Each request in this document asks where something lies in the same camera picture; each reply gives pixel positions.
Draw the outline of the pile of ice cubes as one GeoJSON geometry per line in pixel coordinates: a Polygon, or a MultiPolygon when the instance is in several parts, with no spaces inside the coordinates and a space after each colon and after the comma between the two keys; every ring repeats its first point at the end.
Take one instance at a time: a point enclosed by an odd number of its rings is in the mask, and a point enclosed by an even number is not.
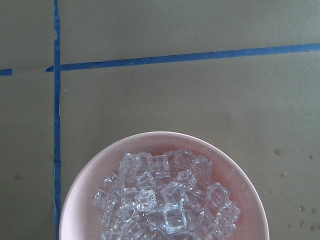
{"type": "Polygon", "coordinates": [[[99,240],[227,240],[241,211],[213,181],[212,161],[189,149],[126,153],[91,203],[99,240]]]}

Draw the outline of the pink bowl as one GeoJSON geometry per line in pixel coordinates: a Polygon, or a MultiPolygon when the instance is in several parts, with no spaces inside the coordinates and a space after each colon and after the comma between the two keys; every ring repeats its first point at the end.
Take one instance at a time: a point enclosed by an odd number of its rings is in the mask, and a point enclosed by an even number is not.
{"type": "Polygon", "coordinates": [[[240,208],[232,240],[268,240],[266,213],[253,184],[243,170],[215,146],[177,132],[153,131],[123,138],[99,152],[78,174],[65,198],[59,226],[61,240],[94,240],[103,227],[98,225],[99,209],[91,204],[104,177],[119,167],[125,153],[159,155],[176,149],[190,149],[211,159],[211,179],[231,191],[231,200],[240,208]]]}

